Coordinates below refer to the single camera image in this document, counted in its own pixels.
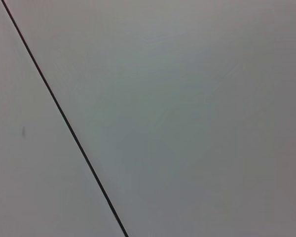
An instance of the dark spot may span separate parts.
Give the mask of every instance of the dark spot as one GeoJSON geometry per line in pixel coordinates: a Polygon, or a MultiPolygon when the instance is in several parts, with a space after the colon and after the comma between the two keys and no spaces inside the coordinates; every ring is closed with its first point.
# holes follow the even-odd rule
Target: dark spot
{"type": "Polygon", "coordinates": [[[22,137],[25,138],[26,133],[25,133],[25,127],[22,128],[22,137]]]}

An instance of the diagonal black line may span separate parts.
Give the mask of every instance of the diagonal black line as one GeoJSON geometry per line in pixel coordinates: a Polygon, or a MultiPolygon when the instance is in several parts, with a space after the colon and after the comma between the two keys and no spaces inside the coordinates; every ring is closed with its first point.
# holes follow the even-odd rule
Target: diagonal black line
{"type": "Polygon", "coordinates": [[[21,40],[22,40],[22,42],[23,42],[23,44],[24,44],[24,46],[25,46],[27,52],[29,53],[29,55],[30,55],[32,61],[34,62],[35,67],[36,67],[36,69],[38,70],[38,73],[40,74],[41,78],[43,79],[43,81],[44,81],[44,83],[45,83],[45,85],[46,85],[46,87],[47,87],[47,89],[48,89],[48,91],[49,91],[51,97],[53,98],[53,100],[54,100],[54,102],[55,102],[55,104],[56,104],[56,106],[57,106],[59,112],[61,113],[63,119],[65,120],[66,125],[68,126],[68,128],[69,128],[69,130],[70,130],[72,136],[74,137],[74,140],[75,140],[75,142],[77,143],[77,145],[78,145],[78,147],[79,147],[79,149],[80,149],[80,151],[81,151],[81,153],[82,153],[82,155],[83,155],[85,161],[87,162],[87,164],[88,164],[88,166],[89,166],[89,168],[90,168],[90,170],[91,170],[91,172],[92,172],[94,178],[96,179],[98,185],[100,186],[100,189],[101,189],[101,191],[102,191],[102,193],[103,193],[105,199],[107,200],[107,202],[108,202],[108,204],[109,204],[109,206],[110,206],[110,208],[111,208],[111,211],[113,212],[113,214],[114,214],[114,216],[115,216],[115,218],[116,218],[116,220],[117,220],[119,226],[121,227],[121,229],[122,229],[124,235],[125,235],[126,237],[129,237],[129,236],[128,236],[128,233],[126,232],[126,230],[125,230],[125,228],[124,228],[124,226],[123,226],[123,224],[122,224],[122,222],[121,222],[121,220],[120,220],[120,218],[119,218],[119,216],[118,216],[118,214],[117,214],[117,212],[116,212],[116,210],[115,210],[115,208],[113,207],[113,205],[112,205],[112,203],[111,203],[111,201],[110,201],[110,199],[109,199],[109,196],[108,196],[107,192],[105,191],[105,189],[104,189],[104,187],[103,187],[103,185],[102,185],[102,183],[101,183],[101,181],[100,181],[98,175],[97,175],[96,172],[94,171],[94,168],[92,167],[92,165],[91,165],[91,163],[90,163],[90,160],[89,160],[88,156],[87,156],[86,153],[84,152],[84,149],[83,149],[82,145],[80,144],[80,142],[79,142],[79,140],[78,140],[76,134],[74,133],[73,128],[71,127],[71,125],[70,125],[70,123],[69,123],[69,121],[68,121],[66,115],[64,114],[64,112],[63,112],[63,110],[62,110],[62,108],[60,107],[60,105],[59,105],[59,103],[58,103],[58,101],[57,101],[57,99],[56,99],[56,97],[55,97],[53,91],[51,90],[51,88],[50,88],[48,82],[46,81],[46,79],[45,79],[45,77],[44,77],[44,74],[42,73],[41,69],[39,68],[39,66],[38,66],[38,64],[37,64],[37,62],[36,62],[36,60],[35,60],[35,58],[34,58],[32,52],[31,52],[31,50],[30,50],[28,44],[26,43],[26,41],[25,41],[25,39],[24,39],[24,37],[23,37],[23,35],[22,35],[22,33],[21,33],[19,27],[17,26],[17,24],[16,24],[16,22],[15,22],[13,16],[12,16],[12,14],[11,14],[9,8],[7,7],[7,5],[6,5],[6,3],[5,3],[4,0],[1,0],[1,2],[2,2],[3,6],[4,6],[5,10],[6,10],[6,12],[8,13],[8,15],[9,15],[9,17],[10,17],[10,19],[11,19],[13,25],[14,25],[14,27],[16,28],[16,30],[17,30],[19,36],[21,37],[21,40]]]}

